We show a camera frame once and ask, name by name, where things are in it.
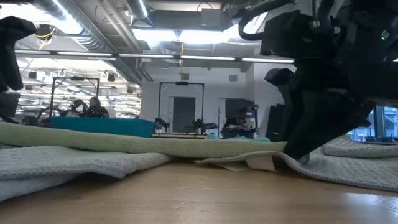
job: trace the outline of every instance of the blue container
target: blue container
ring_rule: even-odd
[[[155,123],[143,119],[53,117],[51,128],[151,138]]]

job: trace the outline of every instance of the folded towel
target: folded towel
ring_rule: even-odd
[[[64,146],[93,151],[158,152],[168,156],[224,158],[248,152],[279,151],[285,142],[234,140],[151,139],[115,134],[84,133],[0,122],[0,144],[15,146]]]

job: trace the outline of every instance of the desk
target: desk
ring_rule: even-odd
[[[236,136],[244,136],[248,139],[253,139],[255,132],[255,128],[248,127],[225,127],[221,131],[224,138],[235,138]]]
[[[0,203],[2,224],[398,223],[397,194],[295,174],[174,163]]]
[[[152,134],[152,138],[205,139],[207,136],[194,133],[160,133]]]

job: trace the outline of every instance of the window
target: window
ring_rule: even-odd
[[[347,134],[349,134],[351,139],[354,141],[360,141],[360,142],[366,141],[366,137],[375,136],[373,120],[374,120],[374,113],[372,110],[368,116],[368,121],[371,122],[371,125],[369,127],[367,127],[367,128],[366,127],[358,127],[356,129],[348,132]]]
[[[383,107],[383,124],[384,124],[384,136],[386,137],[397,137],[398,136],[398,109]]]

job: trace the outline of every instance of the cloth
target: cloth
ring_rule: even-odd
[[[0,201],[65,183],[94,172],[123,178],[159,166],[171,157],[159,153],[79,151],[61,146],[0,150]]]
[[[65,129],[38,128],[0,123],[0,144],[13,146],[64,146],[93,151],[128,153],[158,152],[190,158],[224,158],[248,152],[279,151],[285,142],[197,139],[155,139],[115,134],[84,133]]]
[[[316,179],[398,192],[398,146],[361,144],[346,138],[335,139],[313,151],[306,163],[275,151],[249,152],[230,158],[205,159],[197,163],[217,164],[230,170],[273,171],[271,156],[283,159],[293,170]]]

